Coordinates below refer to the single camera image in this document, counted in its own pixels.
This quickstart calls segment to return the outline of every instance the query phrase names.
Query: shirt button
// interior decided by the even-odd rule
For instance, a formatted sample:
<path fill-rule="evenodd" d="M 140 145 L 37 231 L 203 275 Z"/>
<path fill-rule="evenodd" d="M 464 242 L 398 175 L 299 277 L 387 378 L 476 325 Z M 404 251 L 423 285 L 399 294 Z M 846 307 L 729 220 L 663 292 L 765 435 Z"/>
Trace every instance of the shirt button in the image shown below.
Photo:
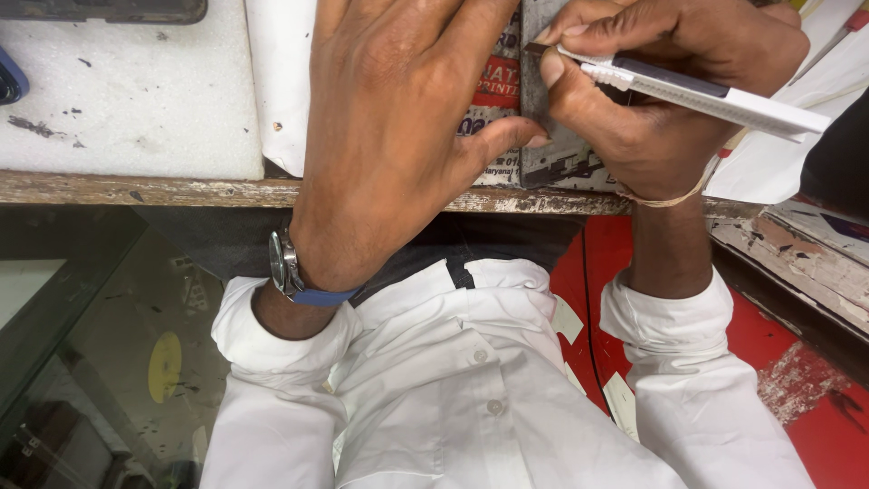
<path fill-rule="evenodd" d="M 489 410 L 495 416 L 501 414 L 504 411 L 504 405 L 501 404 L 499 400 L 492 399 L 486 404 L 486 409 Z"/>

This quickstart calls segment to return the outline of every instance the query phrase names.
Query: shirt sleeve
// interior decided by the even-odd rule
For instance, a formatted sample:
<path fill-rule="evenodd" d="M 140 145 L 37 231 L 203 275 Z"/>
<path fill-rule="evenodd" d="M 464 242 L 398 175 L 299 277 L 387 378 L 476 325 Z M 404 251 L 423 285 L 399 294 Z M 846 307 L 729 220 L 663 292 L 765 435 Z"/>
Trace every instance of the shirt sleeve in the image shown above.
<path fill-rule="evenodd" d="M 601 295 L 600 327 L 634 364 L 640 442 L 692 489 L 812 488 L 778 420 L 757 395 L 757 373 L 727 350 L 733 298 L 717 271 L 701 294 L 653 298 L 622 271 Z"/>
<path fill-rule="evenodd" d="M 272 336 L 250 306 L 255 289 L 267 281 L 231 280 L 212 326 L 232 373 L 211 435 L 203 489 L 335 487 L 332 442 L 347 413 L 323 383 L 362 323 L 345 302 L 311 339 Z"/>

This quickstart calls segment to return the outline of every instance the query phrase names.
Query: box cutter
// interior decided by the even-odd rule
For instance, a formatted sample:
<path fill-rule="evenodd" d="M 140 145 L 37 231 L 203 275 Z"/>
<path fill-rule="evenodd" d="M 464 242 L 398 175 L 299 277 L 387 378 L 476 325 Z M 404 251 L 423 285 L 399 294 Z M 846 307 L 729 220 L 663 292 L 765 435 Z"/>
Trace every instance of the box cutter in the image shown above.
<path fill-rule="evenodd" d="M 528 43 L 526 51 L 543 54 L 546 44 Z M 590 57 L 569 52 L 560 44 L 558 51 L 580 62 L 580 68 L 599 84 L 619 90 L 635 90 L 749 129 L 802 143 L 808 132 L 821 134 L 831 119 L 747 91 L 664 70 L 619 54 Z"/>

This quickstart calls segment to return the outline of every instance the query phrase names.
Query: blue object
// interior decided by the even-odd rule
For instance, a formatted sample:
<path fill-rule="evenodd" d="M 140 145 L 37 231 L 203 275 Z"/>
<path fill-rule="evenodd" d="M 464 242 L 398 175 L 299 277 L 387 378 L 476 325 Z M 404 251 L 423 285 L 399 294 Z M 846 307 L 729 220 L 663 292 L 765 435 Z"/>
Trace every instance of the blue object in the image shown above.
<path fill-rule="evenodd" d="M 293 302 L 301 305 L 330 307 L 332 305 L 340 305 L 345 300 L 350 299 L 359 291 L 359 289 L 361 289 L 361 287 L 356 287 L 354 290 L 346 292 L 324 292 L 305 289 L 304 292 L 295 293 L 293 296 Z"/>
<path fill-rule="evenodd" d="M 0 48 L 0 105 L 12 104 L 27 95 L 30 82 L 21 68 Z"/>

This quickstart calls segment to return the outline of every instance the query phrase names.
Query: yellow circle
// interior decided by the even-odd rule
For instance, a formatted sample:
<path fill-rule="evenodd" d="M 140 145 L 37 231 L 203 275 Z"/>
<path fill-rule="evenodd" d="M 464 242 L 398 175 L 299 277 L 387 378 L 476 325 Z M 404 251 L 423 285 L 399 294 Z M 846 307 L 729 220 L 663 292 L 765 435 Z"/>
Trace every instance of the yellow circle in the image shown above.
<path fill-rule="evenodd" d="M 148 390 L 157 404 L 172 397 L 181 377 L 181 341 L 173 332 L 165 332 L 154 344 L 148 365 Z"/>

